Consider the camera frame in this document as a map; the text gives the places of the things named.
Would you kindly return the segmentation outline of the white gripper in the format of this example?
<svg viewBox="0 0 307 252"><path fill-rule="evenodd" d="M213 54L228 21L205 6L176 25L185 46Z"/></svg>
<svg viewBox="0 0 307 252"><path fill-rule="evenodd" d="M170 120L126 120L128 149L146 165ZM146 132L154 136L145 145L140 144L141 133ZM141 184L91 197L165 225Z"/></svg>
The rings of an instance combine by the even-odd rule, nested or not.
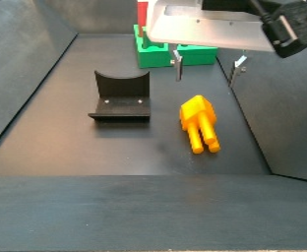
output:
<svg viewBox="0 0 307 252"><path fill-rule="evenodd" d="M272 51L257 16L244 12L204 11L200 0L149 0L146 34L152 41L219 48ZM182 56L170 51L176 81L182 75ZM248 57L241 55L232 63L228 87L245 71Z"/></svg>

